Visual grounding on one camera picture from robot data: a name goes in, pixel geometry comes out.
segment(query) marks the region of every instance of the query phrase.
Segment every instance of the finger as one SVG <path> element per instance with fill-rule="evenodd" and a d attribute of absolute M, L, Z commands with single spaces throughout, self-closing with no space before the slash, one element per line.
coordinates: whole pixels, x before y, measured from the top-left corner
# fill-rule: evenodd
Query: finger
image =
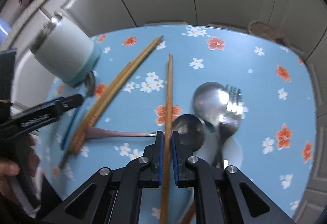
<path fill-rule="evenodd" d="M 28 156 L 27 159 L 27 165 L 29 169 L 29 174 L 34 177 L 36 174 L 36 169 L 39 165 L 40 159 L 39 157 L 35 154 L 34 150 L 32 150 Z"/>
<path fill-rule="evenodd" d="M 0 158 L 0 176 L 16 176 L 19 170 L 19 166 L 15 162 Z"/>
<path fill-rule="evenodd" d="M 31 135 L 28 136 L 28 142 L 31 146 L 35 146 L 35 140 Z"/>
<path fill-rule="evenodd" d="M 16 197 L 14 190 L 7 177 L 0 177 L 0 192 L 4 197 L 13 201 L 15 204 L 20 205 L 18 198 Z"/>

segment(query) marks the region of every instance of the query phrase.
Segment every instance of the table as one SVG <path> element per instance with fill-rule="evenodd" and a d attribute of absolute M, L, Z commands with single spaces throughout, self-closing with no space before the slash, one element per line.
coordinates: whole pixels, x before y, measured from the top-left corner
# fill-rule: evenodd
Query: table
<path fill-rule="evenodd" d="M 163 42 L 130 77 L 96 127 L 124 132 L 164 130 L 167 62 L 172 53 L 174 115 L 193 112 L 192 95 L 205 82 L 241 88 L 243 120 L 225 154 L 230 165 L 238 166 L 292 216 L 312 167 L 316 109 L 308 70 L 286 47 L 244 33 L 184 25 L 137 27 L 93 37 L 102 51 L 94 68 L 97 88 L 95 96 L 85 101 L 72 130 L 121 69 L 161 34 Z M 48 99 L 76 93 L 84 95 L 84 86 L 72 88 L 55 79 Z M 37 145 L 44 174 L 62 198 L 99 168 L 123 167 L 154 143 L 149 137 L 87 140 L 80 154 L 70 157 L 59 170 L 64 153 L 60 143 L 72 116 L 73 110 L 40 129 Z M 176 223 L 191 192 L 175 187 L 172 177 L 170 185 L 168 223 Z M 145 189 L 139 223 L 155 223 L 159 208 L 160 189 Z"/>

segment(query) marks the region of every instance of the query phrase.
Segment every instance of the spoon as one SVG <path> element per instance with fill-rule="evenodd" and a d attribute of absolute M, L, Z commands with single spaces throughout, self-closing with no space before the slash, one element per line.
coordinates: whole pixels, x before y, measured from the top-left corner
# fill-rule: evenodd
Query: spoon
<path fill-rule="evenodd" d="M 219 134 L 219 123 L 226 112 L 229 94 L 226 88 L 216 82 L 200 85 L 193 95 L 193 110 L 206 122 L 213 125 Z"/>
<path fill-rule="evenodd" d="M 94 74 L 93 71 L 89 71 L 86 75 L 86 78 L 84 80 L 84 84 L 85 84 L 85 97 L 84 97 L 84 101 L 86 98 L 93 96 L 94 93 L 94 89 L 95 89 L 95 78 L 94 78 Z M 82 108 L 83 105 L 81 105 L 78 109 L 75 110 L 73 117 L 70 120 L 70 123 L 68 125 L 67 131 L 65 133 L 65 135 L 63 136 L 63 140 L 61 143 L 61 149 L 64 150 L 64 147 L 66 145 L 66 141 L 68 138 L 68 135 L 70 133 L 70 130 L 72 128 L 73 122 L 77 116 L 77 113 L 79 112 L 79 110 Z"/>
<path fill-rule="evenodd" d="M 199 150 L 205 140 L 206 126 L 201 118 L 192 114 L 180 115 L 173 122 L 173 131 L 178 131 L 180 142 L 191 147 L 192 151 Z M 88 126 L 85 129 L 85 138 L 96 139 L 104 137 L 153 137 L 157 133 L 130 133 L 116 132 Z"/>

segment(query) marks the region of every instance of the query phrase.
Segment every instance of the blue table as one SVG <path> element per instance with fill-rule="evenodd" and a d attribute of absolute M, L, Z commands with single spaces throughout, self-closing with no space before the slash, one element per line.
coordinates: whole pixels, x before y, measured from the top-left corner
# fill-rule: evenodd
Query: blue table
<path fill-rule="evenodd" d="M 161 34 L 164 41 L 135 71 L 96 126 L 124 132 L 163 130 L 167 62 L 172 53 L 174 115 L 193 112 L 192 95 L 205 82 L 241 88 L 245 113 L 233 136 L 238 157 L 229 164 L 235 163 L 292 216 L 313 162 L 316 109 L 307 68 L 293 51 L 278 44 L 224 29 L 182 25 L 137 27 L 93 37 L 102 51 L 94 68 L 96 95 L 84 103 L 72 132 L 123 67 Z M 76 93 L 84 95 L 84 86 L 72 88 L 55 79 L 48 99 Z M 37 145 L 46 178 L 62 198 L 99 168 L 123 167 L 154 142 L 148 137 L 87 140 L 80 154 L 70 157 L 59 170 L 64 153 L 60 143 L 72 116 L 68 112 L 59 122 L 42 128 Z M 168 223 L 176 223 L 191 191 L 175 187 L 172 178 L 170 185 Z M 155 223 L 159 208 L 160 189 L 145 189 L 139 223 Z"/>

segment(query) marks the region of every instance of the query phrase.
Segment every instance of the floral tabletop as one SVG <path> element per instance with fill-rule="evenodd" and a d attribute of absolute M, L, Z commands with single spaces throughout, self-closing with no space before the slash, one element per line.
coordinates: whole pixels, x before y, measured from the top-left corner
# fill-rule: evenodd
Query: floral tabletop
<path fill-rule="evenodd" d="M 79 110 L 67 141 L 114 77 L 159 35 L 164 35 L 163 41 L 130 77 L 96 126 L 123 132 L 163 130 L 168 54 L 172 53 L 173 117 L 193 113 L 192 95 L 205 82 L 241 88 L 243 120 L 233 135 L 241 160 L 235 165 L 292 216 L 313 162 L 315 99 L 303 62 L 288 48 L 270 41 L 225 29 L 182 25 L 137 27 L 93 37 L 102 51 L 94 68 L 95 96 L 87 98 Z M 84 85 L 72 88 L 56 78 L 48 99 L 76 93 L 84 95 Z M 74 110 L 40 129 L 37 145 L 43 172 L 61 198 L 99 168 L 124 167 L 154 143 L 149 137 L 87 140 L 80 154 L 70 157 L 59 170 L 64 153 L 61 142 Z M 168 223 L 177 223 L 192 192 L 177 188 L 172 175 Z M 159 217 L 160 189 L 145 189 L 139 223 L 153 224 Z"/>

